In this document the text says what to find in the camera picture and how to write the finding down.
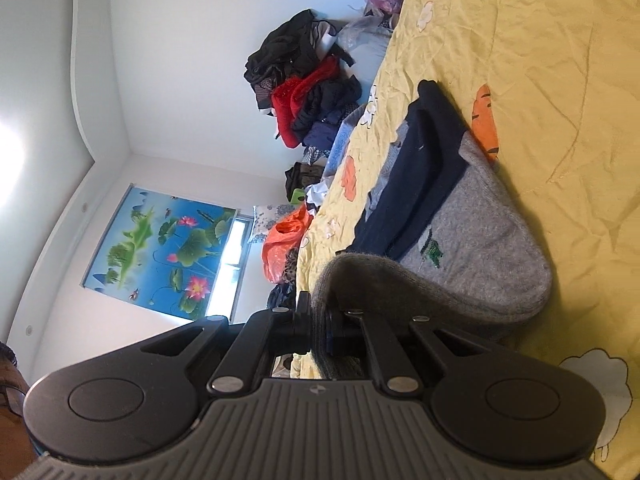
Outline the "window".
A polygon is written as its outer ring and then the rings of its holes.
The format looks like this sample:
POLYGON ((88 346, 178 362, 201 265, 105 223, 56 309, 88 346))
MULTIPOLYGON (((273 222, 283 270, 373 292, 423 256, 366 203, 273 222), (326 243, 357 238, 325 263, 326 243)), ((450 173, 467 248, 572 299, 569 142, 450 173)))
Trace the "window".
POLYGON ((210 294, 206 315, 233 318, 250 254, 250 232, 253 220, 247 216, 236 217, 231 226, 227 243, 220 259, 220 267, 210 294))

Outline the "black clothes on pile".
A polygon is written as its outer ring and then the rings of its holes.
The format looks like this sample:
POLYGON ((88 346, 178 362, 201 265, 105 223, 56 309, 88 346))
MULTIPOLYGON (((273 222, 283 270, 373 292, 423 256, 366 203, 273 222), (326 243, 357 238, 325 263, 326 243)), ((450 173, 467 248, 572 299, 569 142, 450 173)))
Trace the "black clothes on pile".
POLYGON ((245 64, 244 79, 254 92, 258 110, 270 110, 277 86, 292 76, 309 75, 329 54, 353 66, 352 56, 337 44, 337 32, 333 22, 320 20, 311 9, 273 29, 245 64))

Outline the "dark navy clothes on pile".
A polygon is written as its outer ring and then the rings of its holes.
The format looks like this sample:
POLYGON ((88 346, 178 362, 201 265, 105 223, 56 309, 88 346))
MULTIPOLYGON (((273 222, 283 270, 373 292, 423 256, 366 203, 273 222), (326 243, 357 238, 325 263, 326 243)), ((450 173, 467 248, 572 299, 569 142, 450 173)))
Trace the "dark navy clothes on pile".
POLYGON ((361 96, 355 76, 327 79, 315 84, 295 116, 292 131, 303 146, 332 148, 342 120, 352 112, 361 96))

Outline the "light blue towel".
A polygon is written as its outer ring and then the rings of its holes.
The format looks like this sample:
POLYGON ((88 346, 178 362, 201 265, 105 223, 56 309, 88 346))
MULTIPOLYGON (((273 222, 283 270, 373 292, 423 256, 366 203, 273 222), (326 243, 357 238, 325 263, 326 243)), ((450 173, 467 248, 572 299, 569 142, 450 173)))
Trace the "light blue towel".
POLYGON ((352 132, 354 131, 356 125, 358 125, 358 122, 360 121, 365 109, 366 104, 359 105, 341 122, 341 125, 337 129, 328 161, 326 162, 326 166, 324 167, 323 177, 333 178, 336 175, 337 169, 341 165, 341 162, 346 154, 352 132))

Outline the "patterned pillow by window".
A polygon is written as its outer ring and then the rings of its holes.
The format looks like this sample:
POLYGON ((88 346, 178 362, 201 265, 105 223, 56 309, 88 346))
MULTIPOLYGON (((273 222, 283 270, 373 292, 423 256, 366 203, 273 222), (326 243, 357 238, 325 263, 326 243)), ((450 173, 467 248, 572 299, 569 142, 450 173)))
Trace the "patterned pillow by window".
POLYGON ((250 231, 250 243, 260 243, 268 235, 269 231, 296 207, 292 204, 264 205, 253 208, 253 224, 250 231))

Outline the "white translucent plastic bag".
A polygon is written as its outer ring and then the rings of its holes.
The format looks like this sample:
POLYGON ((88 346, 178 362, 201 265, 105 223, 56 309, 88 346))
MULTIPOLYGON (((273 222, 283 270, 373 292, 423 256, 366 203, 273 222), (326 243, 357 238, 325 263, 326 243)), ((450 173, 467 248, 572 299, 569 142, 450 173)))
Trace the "white translucent plastic bag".
POLYGON ((388 21, 374 15, 348 23, 337 34, 336 44, 352 59, 352 64, 341 62, 342 70, 348 78, 354 76, 360 83, 359 104, 369 97, 392 35, 388 21))

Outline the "grey knitted sweater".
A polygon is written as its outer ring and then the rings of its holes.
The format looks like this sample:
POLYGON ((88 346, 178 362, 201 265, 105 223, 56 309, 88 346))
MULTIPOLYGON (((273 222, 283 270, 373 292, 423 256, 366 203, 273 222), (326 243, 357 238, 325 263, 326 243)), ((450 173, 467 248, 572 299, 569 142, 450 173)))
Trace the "grey knitted sweater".
POLYGON ((544 252, 437 82, 420 82, 398 136, 354 241, 311 296, 311 354, 326 379, 363 374, 343 313, 382 315, 397 335, 423 315, 499 340, 551 295, 544 252))

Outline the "red garment on pile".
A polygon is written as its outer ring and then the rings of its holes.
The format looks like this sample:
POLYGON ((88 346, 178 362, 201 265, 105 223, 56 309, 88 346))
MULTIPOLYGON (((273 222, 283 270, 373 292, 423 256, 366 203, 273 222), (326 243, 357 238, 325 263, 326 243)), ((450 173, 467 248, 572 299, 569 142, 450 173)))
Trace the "red garment on pile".
POLYGON ((300 141, 293 131, 293 122, 316 84, 334 79, 340 74, 340 61, 332 54, 326 56, 307 76, 291 76, 271 93, 273 115, 282 142, 287 148, 297 148, 300 141))

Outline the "dark olive garment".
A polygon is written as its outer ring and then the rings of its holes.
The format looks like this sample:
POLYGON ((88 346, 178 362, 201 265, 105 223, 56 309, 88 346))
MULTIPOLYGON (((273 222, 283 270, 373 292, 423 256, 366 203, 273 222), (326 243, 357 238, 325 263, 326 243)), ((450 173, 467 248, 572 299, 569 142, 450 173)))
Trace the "dark olive garment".
POLYGON ((296 162, 289 170, 286 170, 284 174, 286 198, 292 200, 294 191, 298 188, 306 188, 308 185, 319 183, 323 171, 323 166, 296 162))

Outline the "yellow floral bed quilt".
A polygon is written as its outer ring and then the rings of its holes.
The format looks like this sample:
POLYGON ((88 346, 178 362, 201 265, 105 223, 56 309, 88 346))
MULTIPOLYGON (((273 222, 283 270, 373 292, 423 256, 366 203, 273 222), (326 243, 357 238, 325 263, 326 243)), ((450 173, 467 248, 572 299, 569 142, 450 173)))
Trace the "yellow floral bed quilt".
POLYGON ((354 237, 422 80, 439 83, 544 248, 551 298, 508 340, 584 374, 606 422, 593 463, 639 474, 639 0, 405 0, 317 218, 297 286, 354 237))

